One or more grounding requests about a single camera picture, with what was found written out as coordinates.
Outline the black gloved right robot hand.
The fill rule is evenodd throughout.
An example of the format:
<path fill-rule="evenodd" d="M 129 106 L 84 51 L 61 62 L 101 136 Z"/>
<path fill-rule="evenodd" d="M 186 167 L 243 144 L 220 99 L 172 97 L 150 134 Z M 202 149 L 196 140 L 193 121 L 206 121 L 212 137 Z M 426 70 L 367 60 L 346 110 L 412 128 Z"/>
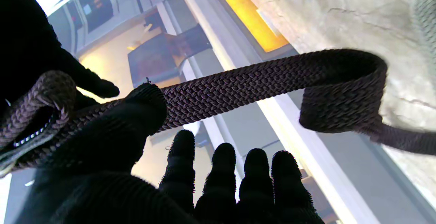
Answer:
<path fill-rule="evenodd" d="M 36 0 L 1 0 L 1 113 L 35 84 L 46 71 L 60 70 L 75 85 L 101 98 L 119 88 L 84 67 L 59 42 Z"/>

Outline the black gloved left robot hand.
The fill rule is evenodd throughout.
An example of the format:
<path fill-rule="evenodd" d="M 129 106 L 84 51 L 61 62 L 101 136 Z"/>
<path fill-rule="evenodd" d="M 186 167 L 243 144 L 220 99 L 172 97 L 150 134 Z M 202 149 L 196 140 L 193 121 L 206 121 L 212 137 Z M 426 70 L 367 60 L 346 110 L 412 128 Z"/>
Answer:
<path fill-rule="evenodd" d="M 131 174 L 148 136 L 162 126 L 161 90 L 144 83 L 125 102 L 85 125 L 39 165 L 16 224 L 322 224 L 288 151 L 247 154 L 239 201 L 236 154 L 229 143 L 212 156 L 203 194 L 193 203 L 195 138 L 173 139 L 158 188 Z"/>

